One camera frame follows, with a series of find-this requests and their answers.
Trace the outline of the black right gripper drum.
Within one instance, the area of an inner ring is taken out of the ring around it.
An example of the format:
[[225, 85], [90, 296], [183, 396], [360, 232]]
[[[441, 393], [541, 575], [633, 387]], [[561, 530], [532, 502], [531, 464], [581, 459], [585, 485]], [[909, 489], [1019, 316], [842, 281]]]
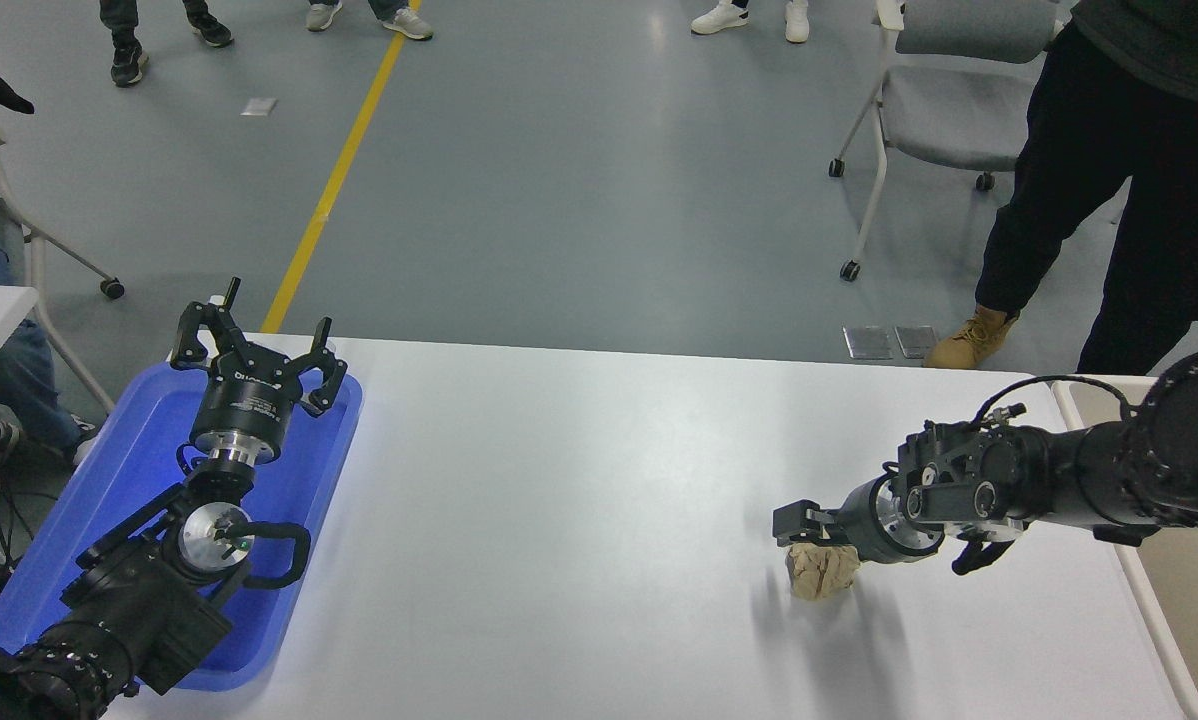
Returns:
[[878, 518], [877, 500], [882, 489], [888, 488], [887, 477], [875, 478], [855, 488], [837, 509], [837, 528], [855, 547], [863, 562], [896, 564], [906, 559], [900, 544], [893, 541]]

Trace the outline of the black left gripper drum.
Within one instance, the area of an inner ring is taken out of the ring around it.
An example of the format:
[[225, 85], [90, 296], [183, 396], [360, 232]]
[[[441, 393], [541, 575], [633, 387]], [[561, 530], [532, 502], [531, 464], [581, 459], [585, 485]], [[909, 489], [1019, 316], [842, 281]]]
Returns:
[[264, 448], [280, 448], [294, 405], [302, 397], [297, 379], [256, 379], [234, 363], [208, 368], [208, 386], [196, 411], [189, 441], [211, 448], [214, 436], [237, 432]]

